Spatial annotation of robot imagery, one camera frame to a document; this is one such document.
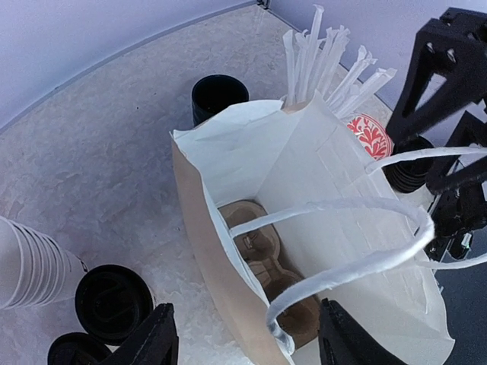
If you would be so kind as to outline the stack of black cup lids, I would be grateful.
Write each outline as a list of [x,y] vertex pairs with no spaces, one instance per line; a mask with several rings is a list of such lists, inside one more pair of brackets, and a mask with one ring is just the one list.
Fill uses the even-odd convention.
[[[426,138],[418,136],[404,144],[396,144],[393,155],[407,151],[417,151],[434,146]],[[401,193],[411,193],[425,184],[425,178],[434,162],[433,157],[403,161],[383,168],[383,172],[391,187]]]

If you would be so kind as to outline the brown cardboard cup carrier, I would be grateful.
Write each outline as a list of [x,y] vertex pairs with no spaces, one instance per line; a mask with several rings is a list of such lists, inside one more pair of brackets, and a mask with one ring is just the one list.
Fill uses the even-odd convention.
[[[218,209],[230,227],[244,224],[266,215],[265,209],[252,201],[238,201]],[[267,225],[234,238],[243,260],[262,285],[268,300],[274,300],[284,290],[302,280],[286,268],[280,254],[280,237],[273,225]],[[278,316],[280,327],[294,340],[299,349],[317,336],[320,305],[316,297],[308,297],[287,308]]]

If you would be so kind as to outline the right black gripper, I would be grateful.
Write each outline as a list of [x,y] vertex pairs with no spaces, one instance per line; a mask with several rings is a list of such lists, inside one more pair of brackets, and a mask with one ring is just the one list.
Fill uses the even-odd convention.
[[436,157],[426,177],[432,194],[443,193],[431,217],[437,237],[452,237],[486,226],[486,123],[464,113],[446,145],[481,148],[481,154]]

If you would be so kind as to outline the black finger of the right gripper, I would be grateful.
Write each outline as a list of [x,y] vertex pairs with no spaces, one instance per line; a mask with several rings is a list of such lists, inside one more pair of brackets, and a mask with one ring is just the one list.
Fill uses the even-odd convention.
[[486,98],[486,14],[448,8],[415,35],[403,91],[387,124],[400,144]]

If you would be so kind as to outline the black cup lid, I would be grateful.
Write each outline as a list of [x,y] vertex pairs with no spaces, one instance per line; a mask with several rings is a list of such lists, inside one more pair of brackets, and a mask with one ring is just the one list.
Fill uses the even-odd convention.
[[103,343],[82,332],[71,332],[58,337],[50,346],[49,365],[99,364],[112,351]]
[[145,281],[121,265],[91,269],[79,282],[75,312],[98,341],[120,346],[149,316],[154,299]]

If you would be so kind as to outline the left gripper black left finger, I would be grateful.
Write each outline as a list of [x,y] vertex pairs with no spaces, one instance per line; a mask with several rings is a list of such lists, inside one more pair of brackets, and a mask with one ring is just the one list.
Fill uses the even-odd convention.
[[144,322],[101,365],[178,364],[179,337],[172,303],[154,308]]

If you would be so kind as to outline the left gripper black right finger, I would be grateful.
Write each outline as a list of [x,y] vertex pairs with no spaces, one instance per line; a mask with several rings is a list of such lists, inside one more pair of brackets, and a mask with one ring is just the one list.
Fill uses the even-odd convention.
[[320,361],[334,365],[406,365],[382,347],[335,300],[320,304]]

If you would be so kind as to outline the stack of white paper cups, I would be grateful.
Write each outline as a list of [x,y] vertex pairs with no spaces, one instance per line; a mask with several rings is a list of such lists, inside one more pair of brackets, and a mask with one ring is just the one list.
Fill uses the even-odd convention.
[[17,309],[75,296],[86,264],[50,236],[1,218],[1,308]]

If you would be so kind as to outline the brown paper bag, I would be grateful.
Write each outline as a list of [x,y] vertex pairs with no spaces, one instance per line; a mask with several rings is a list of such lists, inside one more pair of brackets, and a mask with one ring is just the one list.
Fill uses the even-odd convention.
[[[173,168],[187,236],[222,319],[255,364],[317,364],[276,321],[307,296],[337,301],[407,364],[443,364],[454,348],[439,263],[425,246],[434,225],[401,202],[382,163],[321,94],[292,109],[280,100],[229,106],[174,131]],[[274,227],[302,281],[276,301],[234,238]]]

